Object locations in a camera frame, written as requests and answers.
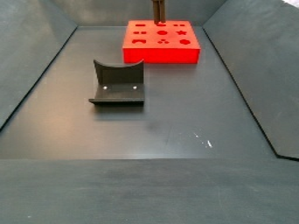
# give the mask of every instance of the red block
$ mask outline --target red block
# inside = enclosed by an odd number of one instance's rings
[[[122,54],[125,63],[197,63],[200,44],[188,21],[129,21]]]

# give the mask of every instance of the star-shaped hole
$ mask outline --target star-shaped hole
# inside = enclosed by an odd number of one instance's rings
[[[178,35],[185,35],[186,34],[186,31],[177,31],[177,34]]]

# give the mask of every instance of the gray floor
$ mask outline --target gray floor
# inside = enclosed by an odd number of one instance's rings
[[[1,223],[297,223],[299,165],[196,34],[197,66],[145,66],[144,109],[94,108],[92,60],[120,63],[124,28],[76,31],[0,133]]]
[[[78,28],[0,134],[0,158],[273,158],[200,27],[197,65],[145,65],[142,107],[94,107],[92,60],[121,64],[125,27]]]

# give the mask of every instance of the metal rod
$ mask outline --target metal rod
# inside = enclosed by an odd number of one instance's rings
[[[152,0],[153,1],[153,22],[158,24],[164,23],[164,0]]]

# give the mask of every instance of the black plastic piece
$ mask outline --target black plastic piece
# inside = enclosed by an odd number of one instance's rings
[[[144,62],[132,66],[108,66],[93,60],[97,72],[97,93],[93,104],[144,103]]]

